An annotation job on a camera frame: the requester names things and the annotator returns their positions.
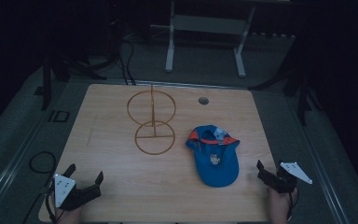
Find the person's left hand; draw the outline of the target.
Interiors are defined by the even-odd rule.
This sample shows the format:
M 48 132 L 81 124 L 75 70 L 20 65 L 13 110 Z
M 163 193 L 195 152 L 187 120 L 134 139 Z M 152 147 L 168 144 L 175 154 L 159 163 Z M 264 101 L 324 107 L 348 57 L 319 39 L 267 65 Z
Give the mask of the person's left hand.
M 55 209 L 57 224 L 81 224 L 81 215 L 83 207 L 78 207 L 72 211 L 64 211 L 60 208 Z

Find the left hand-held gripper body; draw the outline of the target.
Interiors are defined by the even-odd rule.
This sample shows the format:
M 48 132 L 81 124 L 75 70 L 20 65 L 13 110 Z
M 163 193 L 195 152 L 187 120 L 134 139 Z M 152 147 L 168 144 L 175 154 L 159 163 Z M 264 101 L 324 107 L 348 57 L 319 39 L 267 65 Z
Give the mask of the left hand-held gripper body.
M 74 179 L 58 174 L 54 176 L 54 202 L 57 208 L 65 211 L 72 211 L 83 205 Z

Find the blue cap with orange trim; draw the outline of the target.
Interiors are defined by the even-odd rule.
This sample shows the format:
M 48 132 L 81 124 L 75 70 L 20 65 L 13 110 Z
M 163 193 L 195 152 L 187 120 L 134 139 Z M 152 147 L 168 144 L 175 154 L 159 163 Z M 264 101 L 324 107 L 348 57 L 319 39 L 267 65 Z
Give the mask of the blue cap with orange trim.
M 240 166 L 236 148 L 240 142 L 214 125 L 193 129 L 186 146 L 193 150 L 197 172 L 205 185 L 223 188 L 237 179 Z

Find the black tripod stand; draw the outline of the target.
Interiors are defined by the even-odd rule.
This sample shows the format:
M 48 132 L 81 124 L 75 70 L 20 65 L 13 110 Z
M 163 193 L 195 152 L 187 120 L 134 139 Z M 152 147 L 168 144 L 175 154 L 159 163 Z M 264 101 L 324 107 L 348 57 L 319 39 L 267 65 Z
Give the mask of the black tripod stand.
M 316 98 L 312 97 L 310 93 L 309 68 L 310 63 L 308 61 L 290 63 L 289 61 L 284 60 L 274 77 L 265 82 L 262 82 L 261 84 L 249 87 L 249 90 L 261 91 L 286 79 L 287 82 L 282 89 L 282 93 L 286 97 L 293 97 L 297 92 L 299 92 L 296 116 L 300 123 L 305 126 L 305 115 L 306 112 L 310 110 L 308 98 L 310 98 L 312 102 L 316 104 L 318 109 L 322 109 Z
M 64 72 L 65 67 L 75 68 L 80 74 L 93 79 L 104 79 L 104 77 L 98 75 L 96 70 L 106 68 L 115 62 L 115 58 L 112 60 L 108 59 L 106 62 L 97 63 L 94 65 L 85 65 L 69 56 L 53 51 L 48 53 L 43 61 L 43 85 L 38 87 L 35 91 L 36 95 L 43 97 L 43 104 L 41 107 L 42 111 L 48 108 L 51 101 L 51 72 L 54 72 L 56 78 L 60 81 L 68 81 L 69 75 Z

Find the gold wire hat stand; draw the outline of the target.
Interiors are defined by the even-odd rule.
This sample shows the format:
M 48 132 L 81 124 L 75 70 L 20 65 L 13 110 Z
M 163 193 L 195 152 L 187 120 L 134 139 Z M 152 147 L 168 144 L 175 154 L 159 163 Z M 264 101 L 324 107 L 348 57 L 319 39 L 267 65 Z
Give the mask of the gold wire hat stand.
M 140 151 L 146 155 L 161 155 L 173 147 L 176 133 L 171 123 L 177 106 L 170 94 L 150 86 L 134 93 L 126 109 L 136 124 L 133 140 Z

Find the white metal stand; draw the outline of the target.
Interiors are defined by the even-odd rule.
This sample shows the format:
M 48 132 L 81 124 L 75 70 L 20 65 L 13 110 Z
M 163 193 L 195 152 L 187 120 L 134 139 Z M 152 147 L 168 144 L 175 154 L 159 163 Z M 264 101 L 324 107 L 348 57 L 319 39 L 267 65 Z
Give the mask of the white metal stand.
M 234 60 L 237 67 L 238 77 L 245 77 L 245 67 L 242 58 L 242 51 L 250 31 L 251 23 L 255 15 L 255 6 L 250 6 L 245 19 L 222 19 L 216 17 L 192 16 L 177 14 L 175 12 L 175 0 L 170 1 L 169 20 L 169 43 L 165 61 L 165 71 L 170 73 L 173 70 L 176 31 L 201 32 L 210 34 L 239 35 L 240 43 L 233 49 Z

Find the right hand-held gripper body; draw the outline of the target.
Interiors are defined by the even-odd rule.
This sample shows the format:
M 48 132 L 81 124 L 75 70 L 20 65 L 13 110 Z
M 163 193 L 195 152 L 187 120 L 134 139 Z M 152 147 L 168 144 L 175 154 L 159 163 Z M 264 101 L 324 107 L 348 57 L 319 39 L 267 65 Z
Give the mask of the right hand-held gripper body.
M 281 162 L 279 166 L 284 168 L 289 173 L 289 176 L 286 178 L 279 178 L 276 174 L 273 183 L 268 185 L 275 189 L 278 193 L 293 192 L 297 186 L 297 180 L 302 180 L 310 185 L 313 183 L 313 180 L 296 162 Z

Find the person's right hand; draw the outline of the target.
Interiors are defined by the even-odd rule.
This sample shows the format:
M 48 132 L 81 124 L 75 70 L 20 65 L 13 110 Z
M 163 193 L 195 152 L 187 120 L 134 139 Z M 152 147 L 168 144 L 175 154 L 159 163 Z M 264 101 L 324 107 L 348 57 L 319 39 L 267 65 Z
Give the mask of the person's right hand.
M 288 224 L 298 200 L 298 188 L 292 193 L 278 193 L 275 189 L 268 187 L 268 216 L 271 224 Z

